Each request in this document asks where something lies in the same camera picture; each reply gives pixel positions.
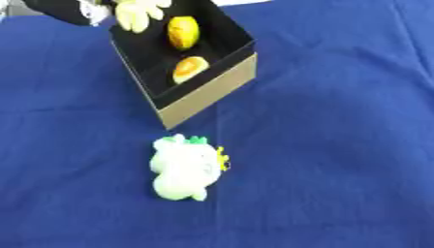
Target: cardboard box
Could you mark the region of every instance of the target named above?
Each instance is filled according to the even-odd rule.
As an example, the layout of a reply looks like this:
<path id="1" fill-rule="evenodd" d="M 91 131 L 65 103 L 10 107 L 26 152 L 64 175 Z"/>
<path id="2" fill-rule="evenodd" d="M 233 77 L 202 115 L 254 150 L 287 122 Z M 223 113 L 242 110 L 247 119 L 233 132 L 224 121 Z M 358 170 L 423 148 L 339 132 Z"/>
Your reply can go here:
<path id="1" fill-rule="evenodd" d="M 111 28 L 112 43 L 139 89 L 172 129 L 209 107 L 256 75 L 257 54 L 249 34 L 210 0 L 175 0 L 163 21 L 152 20 L 142 34 Z M 201 29 L 189 50 L 171 46 L 167 25 L 173 16 L 193 16 Z M 185 57 L 202 56 L 210 67 L 192 79 L 175 84 L 172 72 Z"/>

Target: glove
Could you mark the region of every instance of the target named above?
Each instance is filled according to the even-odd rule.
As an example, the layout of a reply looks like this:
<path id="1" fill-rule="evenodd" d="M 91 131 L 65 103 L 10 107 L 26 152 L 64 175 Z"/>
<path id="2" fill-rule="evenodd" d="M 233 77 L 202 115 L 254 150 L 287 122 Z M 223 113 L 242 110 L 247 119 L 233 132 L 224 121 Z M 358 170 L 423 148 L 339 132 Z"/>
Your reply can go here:
<path id="1" fill-rule="evenodd" d="M 116 2 L 115 14 L 120 26 L 137 34 L 148 27 L 150 17 L 163 19 L 164 12 L 160 8 L 171 6 L 171 0 L 116 0 Z"/>

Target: stuffed toy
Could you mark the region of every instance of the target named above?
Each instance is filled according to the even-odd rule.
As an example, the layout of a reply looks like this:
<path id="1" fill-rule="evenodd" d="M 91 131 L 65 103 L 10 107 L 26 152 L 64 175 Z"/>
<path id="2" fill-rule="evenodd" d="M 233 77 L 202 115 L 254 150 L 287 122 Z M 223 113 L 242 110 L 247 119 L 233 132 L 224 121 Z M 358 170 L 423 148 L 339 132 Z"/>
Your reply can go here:
<path id="1" fill-rule="evenodd" d="M 229 157 L 222 155 L 206 138 L 182 135 L 158 139 L 150 168 L 157 173 L 153 188 L 158 196 L 171 201 L 193 198 L 204 201 L 206 187 L 216 182 L 228 169 Z"/>

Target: toy crown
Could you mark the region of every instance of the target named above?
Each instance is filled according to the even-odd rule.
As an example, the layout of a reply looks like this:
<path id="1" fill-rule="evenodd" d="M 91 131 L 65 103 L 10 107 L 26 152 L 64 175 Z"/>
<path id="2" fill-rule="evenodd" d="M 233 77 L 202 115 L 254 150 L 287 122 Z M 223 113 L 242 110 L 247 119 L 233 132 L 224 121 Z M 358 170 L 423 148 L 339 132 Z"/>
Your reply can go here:
<path id="1" fill-rule="evenodd" d="M 220 170 L 227 171 L 228 169 L 231 168 L 231 165 L 229 163 L 229 156 L 222 154 L 224 150 L 225 148 L 223 148 L 222 146 L 219 146 L 217 148 L 217 160 L 219 161 L 220 164 Z"/>

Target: plush toy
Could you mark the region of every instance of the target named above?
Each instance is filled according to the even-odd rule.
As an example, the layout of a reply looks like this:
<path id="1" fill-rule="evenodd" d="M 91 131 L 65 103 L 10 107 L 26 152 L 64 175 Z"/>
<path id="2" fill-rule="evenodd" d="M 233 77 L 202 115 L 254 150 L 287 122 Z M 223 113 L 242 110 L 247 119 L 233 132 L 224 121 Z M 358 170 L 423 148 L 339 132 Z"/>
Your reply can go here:
<path id="1" fill-rule="evenodd" d="M 206 199 L 206 187 L 228 169 L 229 157 L 222 155 L 223 147 L 217 150 L 206 138 L 182 135 L 158 139 L 154 142 L 156 153 L 150 168 L 158 176 L 153 182 L 155 192 L 162 198 L 179 201 L 193 198 Z"/>

